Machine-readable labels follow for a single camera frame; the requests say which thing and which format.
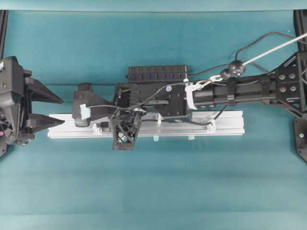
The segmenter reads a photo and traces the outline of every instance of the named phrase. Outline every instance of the teal tabletop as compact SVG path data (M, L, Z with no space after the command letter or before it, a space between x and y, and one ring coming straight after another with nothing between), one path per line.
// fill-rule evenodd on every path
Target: teal tabletop
M35 113L71 113L78 83L110 99L128 66L198 72L272 31L295 36L293 11L10 11L5 56L65 101L34 103ZM284 41L270 36L239 58ZM257 63L273 69L296 51L292 44ZM133 151L113 151L111 139L37 133L0 159L0 229L306 229L307 164L295 153L293 115L261 103L229 110L243 110L245 135L140 138Z

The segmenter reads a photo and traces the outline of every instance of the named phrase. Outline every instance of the black bracket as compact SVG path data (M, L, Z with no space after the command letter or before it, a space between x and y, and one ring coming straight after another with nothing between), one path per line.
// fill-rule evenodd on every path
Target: black bracket
M97 105L113 105L106 99L98 96L93 92L93 85L91 83L81 83L78 85L78 90L73 95L73 112L72 117L75 119L75 125L77 127L86 127L90 125L91 121L95 121L99 118L109 116L114 112L114 108L111 107L93 107L91 108L91 117L87 119L81 119L80 105L86 104L87 107Z
M307 161L307 120L296 117L293 120L297 154Z
M40 81L31 78L16 57L0 60L0 156L7 145L26 145L34 133L64 121L32 113L32 102L61 104L63 101Z
M235 106L236 101L235 101L235 93L236 93L236 78L231 77L227 81L227 99L228 99L228 105L229 106Z

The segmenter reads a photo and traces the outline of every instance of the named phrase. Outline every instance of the robotic arm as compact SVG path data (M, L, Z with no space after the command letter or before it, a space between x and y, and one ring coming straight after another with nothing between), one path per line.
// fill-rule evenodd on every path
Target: robotic arm
M210 126L214 120L205 124L191 121L191 111L262 102L296 116L297 153L307 160L307 141L300 137L307 131L307 52L296 52L278 68L256 76L240 77L245 70L242 63L234 61L220 75L199 81L190 81L186 65L129 67L129 82L116 86L112 102L95 94L91 84L80 84L74 93L72 117L77 127L86 127L90 121L108 116L109 123L100 125L110 127L113 149L131 150L147 112L158 112L164 122Z

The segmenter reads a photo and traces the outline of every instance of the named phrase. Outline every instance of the bolt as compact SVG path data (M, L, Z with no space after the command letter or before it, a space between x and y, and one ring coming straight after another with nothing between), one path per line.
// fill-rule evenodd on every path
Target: bolt
M291 91L295 91L295 90L296 90L296 86L295 86L295 85L291 86L291 87L290 87L290 90L291 90Z
M284 74L279 75L279 80L284 80L286 76Z
M167 86L167 88L165 89L167 92L171 92L172 91L172 89L173 89L173 87L172 86L170 86L170 85L168 85Z
M295 73L290 73L290 74L289 74L289 78L290 78L290 79L295 78Z
M287 90L287 89L286 89L286 87L284 87L284 86L282 86L282 87L279 88L279 91L280 91L280 92L286 92L286 90Z

